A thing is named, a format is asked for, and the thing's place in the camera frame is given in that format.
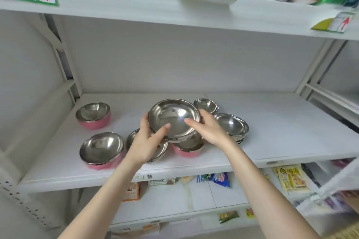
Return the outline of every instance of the bowl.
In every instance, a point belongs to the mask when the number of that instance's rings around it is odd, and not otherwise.
[[[132,133],[130,133],[126,139],[125,142],[125,150],[126,152],[128,152],[128,150],[130,149],[136,134],[140,131],[140,129],[138,128],[137,130],[134,130]],[[164,153],[167,151],[167,147],[168,147],[168,142],[164,143],[164,144],[159,144],[155,153],[153,154],[152,158],[150,160],[147,161],[147,163],[151,163],[151,162],[156,162],[161,160],[161,158],[164,156]]]
[[[214,114],[219,110],[218,105],[214,101],[209,100],[207,98],[197,99],[193,102],[193,105],[197,109],[206,110],[209,114]]]
[[[115,168],[124,158],[123,140],[117,133],[98,133],[87,139],[80,148],[80,158],[89,168]]]
[[[96,130],[110,123],[111,110],[108,104],[96,102],[79,108],[75,116],[81,126],[89,130]]]
[[[172,144],[172,147],[174,152],[181,157],[193,158],[200,154],[203,145],[203,137],[198,132],[196,132],[186,141]]]
[[[167,99],[158,102],[148,113],[148,124],[153,132],[157,132],[163,125],[170,123],[171,128],[164,139],[168,142],[183,142],[196,133],[188,126],[185,118],[200,122],[198,109],[188,101],[181,99]]]
[[[248,124],[231,114],[215,114],[213,116],[219,125],[228,133],[232,139],[240,143],[249,131]]]

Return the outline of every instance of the hand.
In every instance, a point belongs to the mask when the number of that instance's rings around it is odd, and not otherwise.
[[[203,117],[204,124],[198,123],[190,118],[185,118],[185,123],[198,131],[204,139],[220,149],[222,149],[224,143],[232,141],[231,137],[221,128],[213,115],[203,109],[199,111]]]
[[[127,159],[130,159],[134,164],[141,166],[152,158],[157,146],[171,127],[171,124],[166,124],[151,136],[147,116],[148,113],[142,117],[140,131],[136,134],[126,155]]]

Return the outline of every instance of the blue snack package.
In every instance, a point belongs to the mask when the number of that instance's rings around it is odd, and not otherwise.
[[[211,181],[214,174],[204,174],[197,176],[197,182]]]
[[[229,178],[228,178],[227,172],[213,174],[212,180],[214,183],[217,183],[224,187],[227,187],[227,188],[231,187],[231,184],[229,183]]]

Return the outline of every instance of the metal bowl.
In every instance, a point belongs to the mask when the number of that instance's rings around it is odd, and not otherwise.
[[[199,150],[204,145],[203,137],[196,132],[194,135],[189,137],[186,141],[176,143],[175,146],[184,152],[192,152]]]
[[[89,165],[102,165],[115,160],[123,150],[123,140],[117,133],[98,133],[80,148],[80,158]]]
[[[126,139],[126,142],[125,142],[125,150],[126,152],[129,151],[134,139],[135,139],[135,136],[136,134],[140,131],[140,129],[138,128],[137,130],[134,130],[132,133],[130,133]],[[151,162],[155,162],[155,161],[159,161],[164,153],[167,151],[167,147],[168,147],[168,142],[164,143],[164,144],[159,144],[155,153],[153,154],[152,158],[150,160],[148,160],[147,162],[148,163],[151,163]]]
[[[236,142],[241,142],[249,131],[248,124],[231,114],[215,114],[213,116],[219,125],[228,133]]]
[[[218,105],[207,98],[200,98],[193,102],[193,105],[197,109],[203,109],[206,110],[209,114],[213,114],[219,110]]]
[[[200,122],[201,115],[198,109],[190,102],[181,99],[167,99],[158,102],[148,113],[148,124],[157,132],[163,125],[170,123],[171,128],[164,137],[168,142],[182,142],[196,133],[189,127],[185,118]]]
[[[86,104],[79,108],[75,114],[80,122],[93,122],[104,119],[110,113],[110,106],[103,102]]]

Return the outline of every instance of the forearm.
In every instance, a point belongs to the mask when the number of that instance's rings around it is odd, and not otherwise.
[[[319,235],[234,142],[223,149],[267,239],[319,239]]]
[[[124,159],[59,239],[102,239],[140,166]]]

